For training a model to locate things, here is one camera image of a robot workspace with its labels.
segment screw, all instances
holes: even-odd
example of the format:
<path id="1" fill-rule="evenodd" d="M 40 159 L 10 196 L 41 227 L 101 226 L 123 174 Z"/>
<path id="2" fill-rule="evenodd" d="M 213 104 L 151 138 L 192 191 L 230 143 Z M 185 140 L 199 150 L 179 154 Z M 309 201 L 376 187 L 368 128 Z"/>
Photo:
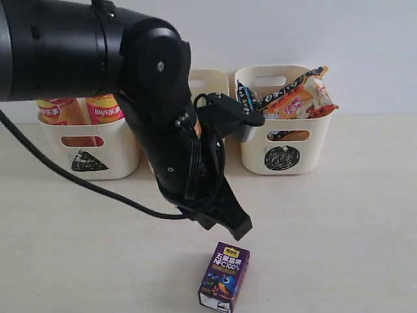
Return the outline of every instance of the screw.
<path id="1" fill-rule="evenodd" d="M 165 69 L 165 64 L 164 64 L 164 62 L 160 61 L 160 62 L 158 63 L 158 65 L 156 66 L 156 68 L 158 69 L 158 72 L 159 72 L 159 73 L 162 73 L 162 72 L 164 71 L 164 69 Z"/>

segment table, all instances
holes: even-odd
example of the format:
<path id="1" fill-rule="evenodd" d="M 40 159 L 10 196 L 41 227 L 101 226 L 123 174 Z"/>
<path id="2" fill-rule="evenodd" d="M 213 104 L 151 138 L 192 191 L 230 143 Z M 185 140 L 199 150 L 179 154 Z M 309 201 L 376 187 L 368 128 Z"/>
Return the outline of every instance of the table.
<path id="1" fill-rule="evenodd" d="M 227 141 L 254 228 L 153 219 L 61 179 L 0 129 L 0 313 L 211 312 L 197 289 L 218 241 L 252 253 L 237 311 L 415 312 L 416 115 L 334 117 L 316 170 L 258 176 Z M 22 130 L 48 152 L 38 125 Z M 175 213 L 146 162 L 100 186 Z"/>

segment purple juice box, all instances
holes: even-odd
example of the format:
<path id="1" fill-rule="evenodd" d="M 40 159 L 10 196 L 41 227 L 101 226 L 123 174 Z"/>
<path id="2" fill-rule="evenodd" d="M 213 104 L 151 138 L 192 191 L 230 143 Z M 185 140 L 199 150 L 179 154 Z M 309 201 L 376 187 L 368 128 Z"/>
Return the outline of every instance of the purple juice box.
<path id="1" fill-rule="evenodd" d="M 218 243 L 198 291 L 200 304 L 218 312 L 233 313 L 249 256 L 247 250 Z"/>

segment robotic arm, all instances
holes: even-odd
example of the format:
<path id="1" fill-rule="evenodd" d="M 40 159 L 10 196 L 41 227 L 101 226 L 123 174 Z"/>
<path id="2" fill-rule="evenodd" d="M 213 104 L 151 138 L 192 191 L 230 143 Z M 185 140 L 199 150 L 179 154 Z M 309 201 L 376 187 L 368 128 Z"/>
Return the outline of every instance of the robotic arm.
<path id="1" fill-rule="evenodd" d="M 162 195 L 239 240 L 252 223 L 224 177 L 222 139 L 265 120 L 221 94 L 194 106 L 190 64 L 190 45 L 172 25 L 110 1 L 0 0 L 0 100 L 113 93 Z"/>

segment white wall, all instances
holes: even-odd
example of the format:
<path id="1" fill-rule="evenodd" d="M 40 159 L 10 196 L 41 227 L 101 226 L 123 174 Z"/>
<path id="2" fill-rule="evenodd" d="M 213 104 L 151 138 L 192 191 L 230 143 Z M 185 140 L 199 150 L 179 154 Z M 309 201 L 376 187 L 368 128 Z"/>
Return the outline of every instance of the white wall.
<path id="1" fill-rule="evenodd" d="M 193 68 L 328 65 L 325 80 L 339 113 L 417 113 L 415 0 L 115 2 L 177 27 L 192 45 Z M 33 105 L 0 108 L 15 121 L 36 120 Z"/>

